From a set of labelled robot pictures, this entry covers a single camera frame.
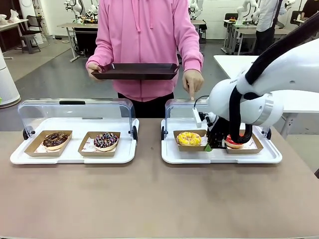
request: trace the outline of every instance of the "person's right hand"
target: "person's right hand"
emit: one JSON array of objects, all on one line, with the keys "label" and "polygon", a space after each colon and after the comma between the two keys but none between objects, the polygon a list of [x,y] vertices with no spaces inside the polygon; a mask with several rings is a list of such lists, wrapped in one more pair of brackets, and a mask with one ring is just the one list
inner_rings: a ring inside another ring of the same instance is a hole
[{"label": "person's right hand", "polygon": [[89,73],[89,77],[95,81],[101,81],[101,80],[98,80],[97,78],[95,78],[91,73],[94,72],[94,71],[98,71],[98,72],[101,72],[102,69],[101,67],[99,67],[98,63],[96,62],[90,62],[88,64],[88,73]]}]

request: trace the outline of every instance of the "yellow frosted donut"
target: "yellow frosted donut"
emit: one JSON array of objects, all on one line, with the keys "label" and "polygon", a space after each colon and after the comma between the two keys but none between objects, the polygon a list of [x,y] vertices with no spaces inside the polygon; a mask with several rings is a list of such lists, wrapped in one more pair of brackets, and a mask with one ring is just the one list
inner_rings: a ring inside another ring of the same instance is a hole
[{"label": "yellow frosted donut", "polygon": [[183,146],[200,146],[201,137],[197,133],[183,132],[177,136],[178,143]]}]

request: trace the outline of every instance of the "black trousers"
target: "black trousers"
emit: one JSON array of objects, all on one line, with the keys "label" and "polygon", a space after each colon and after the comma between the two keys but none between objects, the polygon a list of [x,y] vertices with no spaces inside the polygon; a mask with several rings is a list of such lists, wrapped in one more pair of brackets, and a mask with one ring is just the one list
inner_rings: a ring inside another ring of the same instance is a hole
[{"label": "black trousers", "polygon": [[[118,93],[120,99],[129,99],[126,96]],[[132,101],[134,110],[135,110],[135,117],[136,118],[165,118],[165,104],[168,100],[174,99],[174,94],[171,93],[167,96],[158,97],[151,101],[140,102],[140,101]]]},{"label": "black trousers", "polygon": [[266,31],[256,31],[256,44],[254,55],[260,55],[274,42],[275,30],[271,28]]}]

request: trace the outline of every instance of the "pink jacket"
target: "pink jacket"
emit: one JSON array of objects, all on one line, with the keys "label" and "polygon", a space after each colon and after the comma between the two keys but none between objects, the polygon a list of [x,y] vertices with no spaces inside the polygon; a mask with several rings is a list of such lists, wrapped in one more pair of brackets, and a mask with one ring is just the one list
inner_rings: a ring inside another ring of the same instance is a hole
[{"label": "pink jacket", "polygon": [[[188,0],[100,0],[97,48],[87,62],[175,63],[176,46],[184,70],[200,71],[199,37],[188,15]],[[114,89],[136,101],[149,101],[174,91],[170,81],[113,80]]]}]

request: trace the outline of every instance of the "dark brown tray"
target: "dark brown tray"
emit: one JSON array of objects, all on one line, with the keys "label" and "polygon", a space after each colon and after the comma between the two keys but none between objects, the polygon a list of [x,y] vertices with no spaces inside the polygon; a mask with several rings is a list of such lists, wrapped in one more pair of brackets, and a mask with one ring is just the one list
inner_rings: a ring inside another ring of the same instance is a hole
[{"label": "dark brown tray", "polygon": [[99,80],[171,80],[177,74],[176,64],[114,63],[93,72]]}]

